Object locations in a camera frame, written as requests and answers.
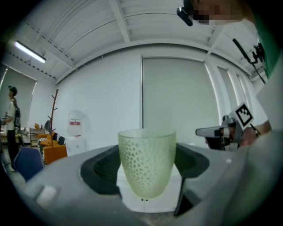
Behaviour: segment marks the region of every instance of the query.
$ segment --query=white sleeve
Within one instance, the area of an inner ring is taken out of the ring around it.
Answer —
[[[15,112],[16,112],[16,108],[15,108],[15,106],[14,106],[14,103],[13,103],[13,102],[10,102],[9,111],[8,111],[8,116],[15,118]]]

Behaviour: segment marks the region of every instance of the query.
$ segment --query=white ceiling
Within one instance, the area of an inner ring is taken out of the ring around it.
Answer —
[[[232,42],[251,53],[257,44],[249,21],[188,27],[177,15],[183,0],[45,0],[23,21],[7,51],[59,82],[79,66],[108,52],[135,45],[169,43],[215,53],[255,72]],[[13,46],[21,41],[46,58],[44,64]]]

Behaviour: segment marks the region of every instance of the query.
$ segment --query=backpack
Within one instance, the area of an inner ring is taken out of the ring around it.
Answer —
[[[21,128],[21,111],[16,107],[14,125],[16,128]]]

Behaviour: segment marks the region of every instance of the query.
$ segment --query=glass cup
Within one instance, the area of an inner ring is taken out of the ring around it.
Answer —
[[[176,132],[151,129],[118,134],[119,153],[126,178],[136,195],[158,197],[171,177],[176,155]]]

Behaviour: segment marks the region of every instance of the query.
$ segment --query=white shirt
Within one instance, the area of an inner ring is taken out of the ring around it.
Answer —
[[[14,125],[15,113],[16,113],[16,108],[14,106],[13,101],[11,101],[10,104],[9,104],[8,116],[13,117],[13,120],[10,121],[10,122],[7,122],[7,130],[14,130],[15,129],[15,125]]]

